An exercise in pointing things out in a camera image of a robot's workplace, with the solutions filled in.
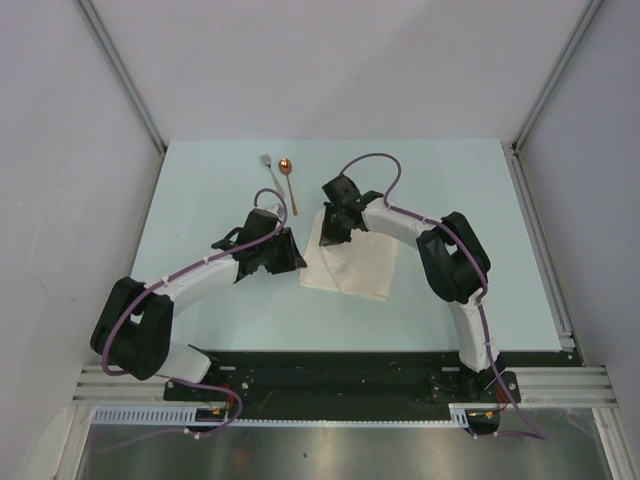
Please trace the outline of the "white cloth napkin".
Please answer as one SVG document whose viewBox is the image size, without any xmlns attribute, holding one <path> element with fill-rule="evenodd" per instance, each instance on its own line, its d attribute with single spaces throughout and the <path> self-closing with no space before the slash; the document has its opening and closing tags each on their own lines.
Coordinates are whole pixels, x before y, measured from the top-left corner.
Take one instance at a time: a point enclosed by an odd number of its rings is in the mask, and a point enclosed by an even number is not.
<svg viewBox="0 0 640 480">
<path fill-rule="evenodd" d="M 306 288 L 386 301 L 394 277 L 398 241 L 378 233 L 356 230 L 350 242 L 321 246 L 324 211 L 316 213 L 300 272 Z"/>
</svg>

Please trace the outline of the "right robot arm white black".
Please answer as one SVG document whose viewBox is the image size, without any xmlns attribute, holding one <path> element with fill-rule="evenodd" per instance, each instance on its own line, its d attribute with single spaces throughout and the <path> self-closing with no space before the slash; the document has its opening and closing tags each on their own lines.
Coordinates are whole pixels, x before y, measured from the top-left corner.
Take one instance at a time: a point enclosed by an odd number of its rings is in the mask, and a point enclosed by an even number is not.
<svg viewBox="0 0 640 480">
<path fill-rule="evenodd" d="M 416 248 L 432 291 L 452 312 L 463 366 L 461 388 L 473 401 L 497 389 L 500 351 L 492 340 L 485 309 L 491 262 L 467 218 L 453 212 L 431 219 L 389 203 L 388 196 L 362 193 L 346 175 L 322 186 L 327 201 L 320 244 L 351 240 L 354 230 L 373 232 Z"/>
</svg>

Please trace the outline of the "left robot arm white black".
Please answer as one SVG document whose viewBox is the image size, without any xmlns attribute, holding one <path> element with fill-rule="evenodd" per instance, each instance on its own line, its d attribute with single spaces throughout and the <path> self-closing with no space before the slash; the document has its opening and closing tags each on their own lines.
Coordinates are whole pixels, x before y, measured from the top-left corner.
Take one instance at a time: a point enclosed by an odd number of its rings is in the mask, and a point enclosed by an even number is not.
<svg viewBox="0 0 640 480">
<path fill-rule="evenodd" d="M 151 283 L 118 280 L 90 339 L 104 371 L 138 380 L 153 376 L 186 381 L 197 398 L 214 397 L 221 376 L 211 355 L 171 339 L 173 320 L 213 291 L 233 285 L 264 268 L 272 275 L 307 267 L 284 219 L 255 208 L 245 223 L 213 243 L 205 256 Z"/>
</svg>

